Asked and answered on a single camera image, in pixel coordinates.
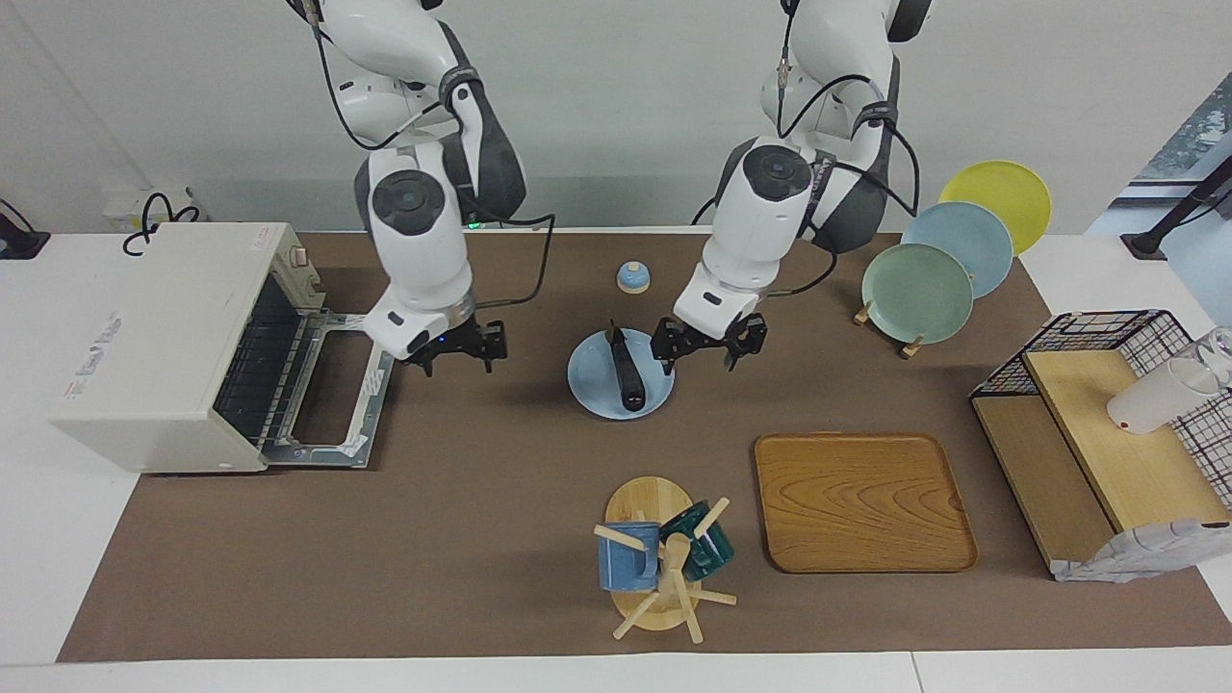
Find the window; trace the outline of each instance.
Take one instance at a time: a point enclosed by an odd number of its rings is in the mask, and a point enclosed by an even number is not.
[[[1223,136],[1232,129],[1232,74],[1215,88],[1194,115],[1180,126],[1177,134],[1151,159],[1135,182],[1140,181],[1199,181],[1210,170],[1195,173],[1206,155],[1216,148]]]
[[[1232,73],[1130,182],[1120,202],[1175,201],[1232,155]]]

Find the black stand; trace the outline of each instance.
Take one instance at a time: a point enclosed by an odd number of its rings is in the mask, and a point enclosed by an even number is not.
[[[17,228],[9,217],[0,215],[0,240],[5,249],[0,250],[0,260],[30,260],[47,245],[52,234],[46,231],[26,232]]]
[[[1210,200],[1215,195],[1215,191],[1222,187],[1228,180],[1232,180],[1232,157],[1228,157],[1222,164],[1216,166],[1211,171],[1211,175],[1206,176],[1202,182],[1199,182],[1188,197],[1177,202],[1177,206],[1164,215],[1159,219],[1159,223],[1154,224],[1151,231],[1146,233],[1126,233],[1121,236],[1121,242],[1140,260],[1167,260],[1168,256],[1159,250],[1159,244],[1163,243],[1164,237],[1172,229],[1177,228],[1177,224],[1185,221],[1189,215],[1202,206],[1206,200]]]

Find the green mug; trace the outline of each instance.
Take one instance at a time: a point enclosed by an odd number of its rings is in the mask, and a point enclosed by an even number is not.
[[[681,571],[685,580],[697,582],[707,578],[736,556],[736,549],[723,534],[723,528],[718,523],[710,525],[706,534],[700,538],[692,535],[701,520],[710,513],[710,502],[697,501],[689,509],[668,520],[659,530],[659,540],[667,541],[668,536],[680,533],[689,538],[689,559]]]

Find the white table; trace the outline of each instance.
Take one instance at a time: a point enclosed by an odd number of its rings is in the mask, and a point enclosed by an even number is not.
[[[32,263],[0,263],[0,692],[626,692],[697,681],[713,692],[1232,689],[1232,647],[52,666],[137,477],[53,429],[44,413],[133,261],[118,237],[90,234],[57,237]],[[1211,328],[1167,265],[1133,260],[1116,238],[1050,236],[1023,261],[1053,312],[1156,307],[1195,335]],[[1230,612],[1232,559],[1202,575]]]

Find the light blue plate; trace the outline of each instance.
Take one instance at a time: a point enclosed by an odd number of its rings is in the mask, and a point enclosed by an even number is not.
[[[607,419],[637,419],[658,409],[668,401],[676,381],[675,371],[663,375],[663,365],[650,354],[649,334],[626,328],[625,344],[646,386],[646,406],[639,412],[631,412],[621,403],[616,364],[612,363],[606,332],[596,332],[583,339],[569,356],[569,390],[573,396],[591,413]]]
[[[941,202],[924,210],[903,232],[903,243],[923,243],[954,255],[971,275],[976,298],[1000,286],[1014,263],[1014,240],[1005,224],[972,202]]]

